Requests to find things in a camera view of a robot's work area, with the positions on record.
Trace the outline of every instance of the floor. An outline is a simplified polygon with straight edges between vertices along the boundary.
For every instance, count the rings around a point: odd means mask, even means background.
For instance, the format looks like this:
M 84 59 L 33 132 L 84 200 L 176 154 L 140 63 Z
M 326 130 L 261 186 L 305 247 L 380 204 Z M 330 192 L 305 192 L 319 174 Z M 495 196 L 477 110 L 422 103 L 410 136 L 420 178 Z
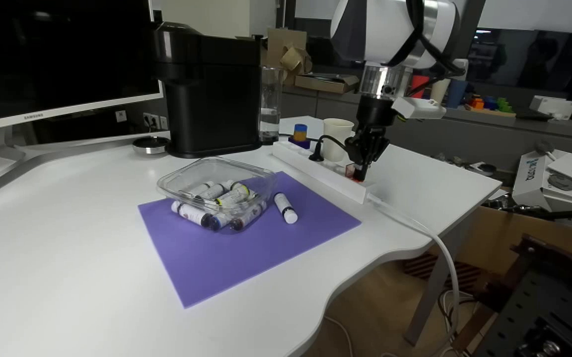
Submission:
M 424 279 L 404 273 L 398 263 L 384 263 L 342 291 L 326 315 L 350 331 L 354 357 L 442 354 L 446 321 L 438 307 L 418 346 L 404 339 L 424 287 Z M 473 309 L 475 303 L 462 305 L 462 323 L 471 317 Z M 350 357 L 342 329 L 324 321 L 307 357 Z

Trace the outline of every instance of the black coffee maker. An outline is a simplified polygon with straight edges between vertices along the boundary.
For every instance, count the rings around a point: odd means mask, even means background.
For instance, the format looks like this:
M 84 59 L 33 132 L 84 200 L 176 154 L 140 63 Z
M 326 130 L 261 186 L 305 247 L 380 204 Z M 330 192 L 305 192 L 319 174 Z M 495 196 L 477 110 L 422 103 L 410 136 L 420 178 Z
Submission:
M 211 37 L 181 23 L 154 31 L 154 73 L 166 85 L 176 156 L 261 146 L 261 39 Z

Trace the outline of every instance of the white cup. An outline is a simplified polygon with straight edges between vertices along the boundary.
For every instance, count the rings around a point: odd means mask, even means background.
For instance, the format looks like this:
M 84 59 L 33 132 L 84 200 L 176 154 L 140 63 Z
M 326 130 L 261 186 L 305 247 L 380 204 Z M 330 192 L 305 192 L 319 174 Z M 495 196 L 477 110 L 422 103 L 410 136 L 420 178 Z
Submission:
M 330 134 L 338 138 L 340 142 L 346 142 L 346 138 L 352 136 L 352 128 L 354 128 L 354 122 L 348 118 L 338 118 L 338 116 L 324 118 L 324 134 Z M 322 154 L 326 160 L 342 160 L 346 156 L 346 150 L 334 140 L 324 138 Z

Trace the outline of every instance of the table leg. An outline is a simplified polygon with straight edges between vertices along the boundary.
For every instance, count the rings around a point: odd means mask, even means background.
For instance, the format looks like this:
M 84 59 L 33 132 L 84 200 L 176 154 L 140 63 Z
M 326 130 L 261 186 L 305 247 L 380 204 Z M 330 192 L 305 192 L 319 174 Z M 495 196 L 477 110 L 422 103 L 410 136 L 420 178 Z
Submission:
M 473 216 L 469 214 L 465 220 L 462 220 L 458 225 L 454 225 L 450 231 L 444 233 L 444 241 L 448 243 L 452 255 L 456 257 L 473 225 Z M 450 269 L 448 269 L 448 261 L 444 255 L 440 255 L 438 263 L 432 269 L 430 281 L 428 281 L 428 289 L 424 291 L 424 297 L 412 317 L 412 323 L 406 331 L 406 341 L 410 344 L 418 344 L 424 327 L 430 319 L 430 313 L 434 309 L 434 305 L 438 303 L 444 285 L 448 281 Z

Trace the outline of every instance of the computer monitor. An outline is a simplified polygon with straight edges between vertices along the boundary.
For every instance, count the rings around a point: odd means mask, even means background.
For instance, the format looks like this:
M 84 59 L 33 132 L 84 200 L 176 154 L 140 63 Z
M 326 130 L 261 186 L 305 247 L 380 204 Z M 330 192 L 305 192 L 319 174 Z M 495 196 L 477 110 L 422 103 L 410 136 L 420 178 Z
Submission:
M 164 97 L 152 29 L 148 0 L 0 0 L 0 128 Z

